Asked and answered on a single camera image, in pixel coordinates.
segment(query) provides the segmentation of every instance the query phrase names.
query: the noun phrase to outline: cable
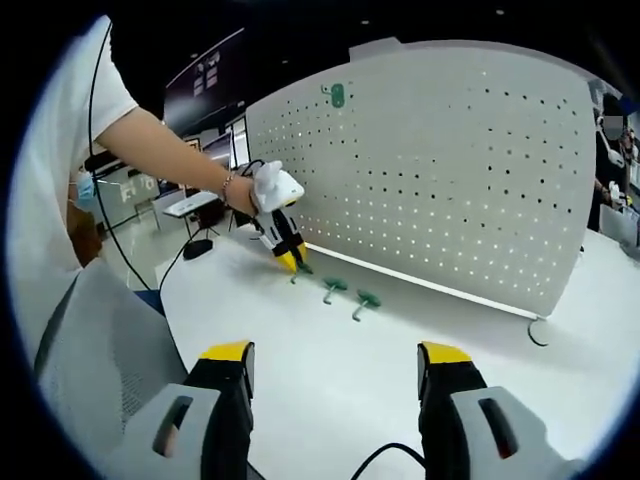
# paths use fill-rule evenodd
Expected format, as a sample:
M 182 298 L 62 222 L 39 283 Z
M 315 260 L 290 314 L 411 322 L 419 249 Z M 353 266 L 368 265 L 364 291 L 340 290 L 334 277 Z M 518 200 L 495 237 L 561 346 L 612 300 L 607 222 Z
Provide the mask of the cable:
M 256 163 L 260 162 L 262 165 L 264 165 L 264 160 L 260 159 L 260 158 L 256 158 L 255 160 L 251 160 L 249 163 L 247 163 L 247 165 L 244 167 L 244 170 L 242 171 L 242 173 L 240 174 L 241 177 L 246 177 L 246 173 L 249 171 L 249 169 L 251 167 L 253 167 Z
M 351 480 L 356 480 L 358 477 L 360 477 L 360 475 L 362 475 L 362 472 L 365 471 L 369 464 L 373 462 L 378 455 L 380 455 L 385 450 L 389 450 L 390 448 L 397 448 L 398 450 L 402 450 L 404 453 L 408 454 L 411 458 L 418 462 L 422 466 L 422 468 L 424 468 L 425 472 L 427 471 L 426 460 L 422 458 L 422 456 L 414 449 L 409 448 L 401 443 L 387 443 L 386 445 L 383 445 L 378 450 L 369 455 L 369 457 L 364 462 L 362 462 L 362 465 L 360 465 L 358 470 L 356 470 L 356 473 L 353 474 Z
M 182 252 L 184 252 L 184 249 L 187 248 L 187 245 L 189 245 L 189 243 L 191 243 L 191 241 L 195 238 L 195 236 L 200 233 L 202 230 L 206 230 L 207 232 L 209 232 L 209 230 L 211 230 L 213 233 L 215 233 L 217 236 L 220 236 L 220 234 L 218 232 L 216 232 L 213 228 L 209 227 L 209 228 L 205 228 L 205 227 L 200 227 L 198 228 L 193 235 L 191 235 L 189 237 L 189 240 L 187 240 L 186 242 L 184 242 L 184 245 L 182 245 L 182 247 L 180 248 L 180 250 L 178 250 L 178 253 L 176 254 L 176 256 L 174 257 L 173 261 L 171 262 L 171 265 L 169 265 L 169 268 L 167 268 L 167 271 L 164 272 L 164 275 L 162 275 L 162 279 L 160 280 L 160 285 L 158 286 L 158 295 L 160 295 L 162 293 L 162 285 L 164 285 L 164 281 L 167 279 L 167 275 L 169 274 L 169 271 L 171 271 L 171 269 L 173 268 L 173 266 L 176 264 L 176 262 L 178 261 L 178 258 L 180 258 L 180 255 L 182 255 Z
M 107 27 L 107 32 L 104 34 L 104 38 L 102 39 L 102 45 L 100 46 L 100 52 L 98 53 L 98 60 L 96 61 L 96 68 L 93 72 L 93 79 L 91 80 L 91 91 L 89 93 L 89 121 L 87 122 L 88 131 L 89 131 L 89 158 L 90 159 L 93 159 L 95 157 L 93 153 L 93 134 L 92 134 L 92 128 L 91 128 L 91 121 L 92 121 L 91 117 L 93 116 L 93 94 L 96 89 L 96 80 L 98 78 L 98 68 L 100 67 L 100 60 L 102 59 L 102 52 L 104 51 L 104 46 L 107 43 L 107 39 L 109 38 L 109 32 L 111 32 L 112 26 L 113 26 L 113 23 L 109 22 L 109 26 Z M 140 280 L 140 283 L 144 285 L 144 288 L 146 288 L 149 291 L 152 291 L 151 287 L 149 287 L 147 282 L 144 281 L 144 279 L 138 273 L 138 271 L 135 268 L 133 268 L 133 265 L 131 265 L 131 262 L 129 261 L 127 256 L 124 254 L 124 251 L 120 246 L 120 242 L 118 242 L 116 234 L 113 231 L 113 228 L 111 227 L 111 222 L 109 222 L 109 217 L 107 217 L 107 212 L 104 209 L 104 203 L 102 202 L 102 195 L 100 194 L 100 188 L 98 186 L 98 180 L 96 178 L 95 172 L 93 173 L 92 177 L 93 177 L 93 183 L 96 188 L 96 196 L 98 197 L 98 203 L 100 204 L 100 210 L 102 211 L 102 217 L 104 218 L 104 223 L 107 226 L 107 230 L 111 234 L 111 238 L 113 238 L 113 243 L 116 244 L 116 248 L 118 249 L 118 252 L 120 252 L 122 259 L 124 260 L 124 263 L 127 264 L 127 267 L 129 267 L 133 272 L 133 274 L 138 278 L 138 280 Z
M 539 319 L 534 318 L 529 322 L 529 325 L 527 325 L 527 335 L 529 335 L 529 340 L 531 340 L 534 344 L 536 344 L 539 347 L 548 347 L 549 346 L 548 343 L 541 343 L 537 341 L 535 338 L 533 338 L 533 334 L 531 333 L 531 325 L 533 325 L 537 321 L 539 321 Z

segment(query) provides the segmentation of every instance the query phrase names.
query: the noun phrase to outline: ceiling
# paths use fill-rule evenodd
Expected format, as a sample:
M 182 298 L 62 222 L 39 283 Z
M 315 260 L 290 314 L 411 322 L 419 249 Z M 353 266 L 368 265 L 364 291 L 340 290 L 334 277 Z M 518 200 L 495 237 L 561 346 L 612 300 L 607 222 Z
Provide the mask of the ceiling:
M 633 57 L 623 53 L 628 43 L 619 22 L 603 22 L 599 11 L 509 3 L 187 0 L 179 3 L 180 11 L 176 4 L 171 10 L 164 4 L 166 10 L 146 15 L 118 8 L 109 15 L 114 62 L 136 100 L 158 116 L 165 85 L 192 55 L 243 27 L 249 81 L 258 97 L 347 62 L 349 47 L 386 37 L 403 43 L 468 39 L 532 48 L 580 65 L 634 97 L 640 77 L 631 76 Z

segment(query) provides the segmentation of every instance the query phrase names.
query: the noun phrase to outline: hand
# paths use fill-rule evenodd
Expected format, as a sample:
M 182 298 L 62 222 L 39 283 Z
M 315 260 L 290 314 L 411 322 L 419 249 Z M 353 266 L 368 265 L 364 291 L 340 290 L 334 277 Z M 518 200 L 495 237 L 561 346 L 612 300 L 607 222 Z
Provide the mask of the hand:
M 231 208 L 256 216 L 258 213 L 252 200 L 253 180 L 236 175 L 227 186 L 227 203 Z

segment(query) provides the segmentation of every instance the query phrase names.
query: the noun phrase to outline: white table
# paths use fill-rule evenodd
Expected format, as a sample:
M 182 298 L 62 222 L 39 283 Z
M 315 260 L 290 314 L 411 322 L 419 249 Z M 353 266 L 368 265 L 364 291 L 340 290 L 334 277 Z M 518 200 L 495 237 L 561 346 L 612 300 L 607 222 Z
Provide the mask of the white table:
M 191 230 L 189 229 L 189 221 L 187 220 L 187 216 L 191 213 L 195 212 L 201 207 L 208 205 L 209 203 L 217 200 L 218 195 L 213 192 L 207 192 L 206 190 L 202 190 L 195 195 L 191 195 L 183 200 L 180 200 L 172 205 L 169 205 L 165 208 L 162 213 L 174 218 L 182 218 L 184 220 L 184 225 L 187 228 L 187 233 L 191 236 Z
M 297 284 L 252 234 L 218 238 L 176 263 L 162 300 L 188 369 L 212 344 L 256 343 L 249 460 L 271 479 L 349 478 L 377 447 L 421 451 L 416 345 L 456 345 L 489 385 L 502 385 L 541 417 L 566 458 L 588 458 L 621 414 L 638 373 L 640 268 L 611 240 L 587 232 L 566 291 L 546 326 L 547 348 L 513 314 L 311 252 L 315 275 Z M 168 264 L 156 269 L 160 277 Z M 321 279 L 348 281 L 333 305 Z M 351 320 L 357 288 L 382 306 Z M 363 479 L 423 478 L 387 452 Z

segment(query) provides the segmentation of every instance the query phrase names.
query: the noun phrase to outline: white pegboard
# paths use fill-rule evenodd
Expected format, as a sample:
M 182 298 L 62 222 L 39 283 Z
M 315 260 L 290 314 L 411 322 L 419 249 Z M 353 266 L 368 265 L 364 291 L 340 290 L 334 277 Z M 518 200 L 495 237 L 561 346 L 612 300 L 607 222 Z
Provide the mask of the white pegboard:
M 323 87 L 342 84 L 335 108 Z M 584 237 L 595 172 L 589 89 L 514 53 L 382 55 L 247 109 L 252 158 L 307 193 L 306 241 L 548 315 Z

